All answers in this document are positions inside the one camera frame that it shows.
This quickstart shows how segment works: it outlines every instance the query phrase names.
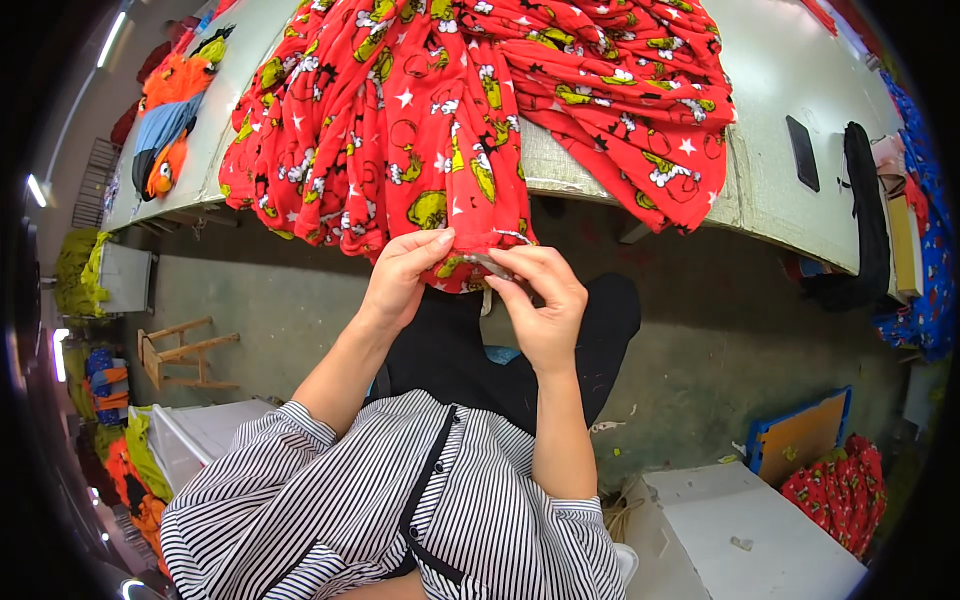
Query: wooden stool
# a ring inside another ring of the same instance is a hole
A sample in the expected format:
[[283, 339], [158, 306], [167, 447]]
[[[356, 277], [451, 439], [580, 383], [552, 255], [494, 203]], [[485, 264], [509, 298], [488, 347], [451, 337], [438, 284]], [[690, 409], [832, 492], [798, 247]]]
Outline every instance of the wooden stool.
[[[203, 340], [196, 344], [186, 343], [186, 330], [199, 327], [203, 324], [213, 323], [213, 317], [203, 317], [196, 321], [179, 324], [173, 327], [167, 327], [154, 333], [147, 333], [143, 329], [136, 331], [136, 355], [140, 359], [140, 364], [147, 370], [147, 375], [159, 390], [160, 383], [175, 383], [180, 385], [193, 386], [197, 388], [215, 388], [219, 390], [235, 390], [240, 386], [229, 381], [207, 381], [206, 368], [209, 363], [204, 359], [204, 353], [207, 348], [220, 346], [227, 342], [239, 342], [240, 334], [231, 333], [212, 340]], [[157, 352], [154, 348], [154, 340], [165, 338], [177, 334], [178, 345], [172, 350]], [[185, 358], [190, 354], [196, 354], [196, 358]], [[179, 379], [176, 377], [164, 376], [163, 365], [180, 365], [187, 367], [196, 367], [200, 372], [196, 379]]]

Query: black phone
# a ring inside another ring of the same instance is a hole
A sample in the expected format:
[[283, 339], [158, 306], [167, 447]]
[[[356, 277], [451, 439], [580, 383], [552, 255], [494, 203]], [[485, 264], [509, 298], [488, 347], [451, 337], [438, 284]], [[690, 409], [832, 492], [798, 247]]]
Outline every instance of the black phone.
[[797, 119], [786, 115], [786, 127], [790, 130], [790, 143], [793, 144], [793, 157], [797, 163], [797, 177], [815, 192], [820, 191], [820, 178], [817, 176], [817, 160], [813, 156], [810, 132]]

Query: red printed fabric pile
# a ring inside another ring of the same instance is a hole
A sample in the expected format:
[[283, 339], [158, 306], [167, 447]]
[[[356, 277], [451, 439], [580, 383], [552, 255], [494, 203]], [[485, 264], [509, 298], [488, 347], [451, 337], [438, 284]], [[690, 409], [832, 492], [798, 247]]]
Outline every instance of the red printed fabric pile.
[[863, 558], [887, 504], [880, 451], [853, 434], [846, 458], [815, 463], [791, 475], [780, 493], [856, 558]]
[[424, 281], [477, 289], [464, 252], [536, 243], [520, 115], [653, 230], [703, 221], [735, 117], [713, 21], [684, 0], [304, 1], [233, 113], [229, 205], [376, 259], [455, 227]]

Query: striped shirt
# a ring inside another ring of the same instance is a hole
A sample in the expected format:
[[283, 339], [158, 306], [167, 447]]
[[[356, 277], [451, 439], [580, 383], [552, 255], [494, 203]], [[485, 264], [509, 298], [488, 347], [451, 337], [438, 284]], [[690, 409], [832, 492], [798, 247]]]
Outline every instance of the striped shirt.
[[326, 598], [417, 568], [429, 598], [622, 598], [600, 501], [551, 498], [534, 439], [424, 391], [380, 399], [340, 441], [303, 406], [243, 425], [163, 514], [191, 598]]

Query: black pants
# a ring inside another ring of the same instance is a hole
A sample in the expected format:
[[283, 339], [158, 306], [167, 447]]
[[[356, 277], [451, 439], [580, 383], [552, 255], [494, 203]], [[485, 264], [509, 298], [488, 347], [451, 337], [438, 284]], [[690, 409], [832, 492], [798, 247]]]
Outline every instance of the black pants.
[[[627, 344], [640, 329], [640, 300], [634, 283], [615, 273], [601, 275], [586, 287], [589, 300], [576, 362], [584, 420], [590, 425], [607, 403]], [[367, 402], [426, 390], [442, 404], [493, 411], [536, 435], [533, 368], [522, 354], [507, 365], [487, 358], [480, 335], [482, 303], [482, 292], [457, 295], [427, 287], [417, 315], [387, 354], [387, 377], [377, 377]]]

